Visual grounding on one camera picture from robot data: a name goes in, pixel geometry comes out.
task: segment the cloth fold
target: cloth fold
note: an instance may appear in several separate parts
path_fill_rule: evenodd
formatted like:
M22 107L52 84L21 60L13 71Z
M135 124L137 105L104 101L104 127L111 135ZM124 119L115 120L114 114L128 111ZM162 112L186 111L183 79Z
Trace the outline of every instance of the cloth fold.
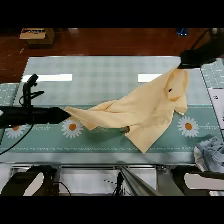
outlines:
M71 115L69 119L80 121L88 130L128 126L126 137L144 153L169 127L174 110L182 115L186 112L187 85L188 72L175 68L120 100L89 110L66 107L65 111Z

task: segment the towel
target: towel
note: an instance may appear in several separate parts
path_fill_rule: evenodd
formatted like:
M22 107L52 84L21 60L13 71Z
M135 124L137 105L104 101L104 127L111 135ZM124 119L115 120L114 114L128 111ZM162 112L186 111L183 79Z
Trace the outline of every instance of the towel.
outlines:
M128 126L125 136L145 153L169 127L174 110L182 115L186 112L187 85L187 70L175 68L119 100L89 110L66 107L65 111L69 119L80 121L88 130Z

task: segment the yellow flower center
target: yellow flower center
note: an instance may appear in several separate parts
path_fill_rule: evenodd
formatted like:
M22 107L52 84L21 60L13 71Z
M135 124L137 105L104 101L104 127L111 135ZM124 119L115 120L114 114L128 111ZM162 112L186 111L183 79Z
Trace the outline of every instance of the yellow flower center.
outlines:
M74 130L76 129L76 124L70 124L70 125L69 125L69 129L70 129L71 131L74 131Z
M13 128L14 131L18 131L18 129L19 129L19 126L16 126Z
M187 130L192 130L192 125L191 125L190 123L186 123L186 124L185 124L185 128L186 128Z

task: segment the daisy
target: daisy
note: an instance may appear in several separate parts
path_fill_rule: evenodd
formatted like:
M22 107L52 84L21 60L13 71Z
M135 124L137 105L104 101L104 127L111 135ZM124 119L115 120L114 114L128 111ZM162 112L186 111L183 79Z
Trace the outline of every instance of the daisy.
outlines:
M8 138L17 138L23 134L23 131L26 130L27 125L16 126L14 128L6 128L5 132Z
M63 135L65 135L66 138L75 138L81 134L82 130L83 125L80 122L74 122L70 119L63 122L62 131L64 132Z
M179 131L182 131L182 135L185 135L185 137L195 137L199 133L199 127L194 118L182 117L179 119L177 127Z

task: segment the wire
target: wire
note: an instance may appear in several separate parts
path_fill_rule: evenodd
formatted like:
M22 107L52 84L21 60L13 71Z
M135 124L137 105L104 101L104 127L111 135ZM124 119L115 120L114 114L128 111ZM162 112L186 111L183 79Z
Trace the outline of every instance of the wire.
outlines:
M204 37L204 35L210 30L210 28L208 28L207 30L205 30L202 35L197 39L197 41L193 44L193 46L191 47L191 50L193 50L195 48L195 46L198 44L198 42L202 39L202 37Z
M3 152L0 152L0 155L8 152L10 149L12 149L14 146L16 146L17 144L19 144L29 133L30 131L32 130L33 128L33 124L31 125L30 129L27 131L27 133L25 135L23 135L23 137L21 139L19 139L14 145L12 145L10 148L4 150Z
M54 184L62 184L66 188L66 190L68 191L69 195L72 196L71 192L69 191L69 189L66 187L66 185L64 183L62 183L62 182L53 182L53 183Z

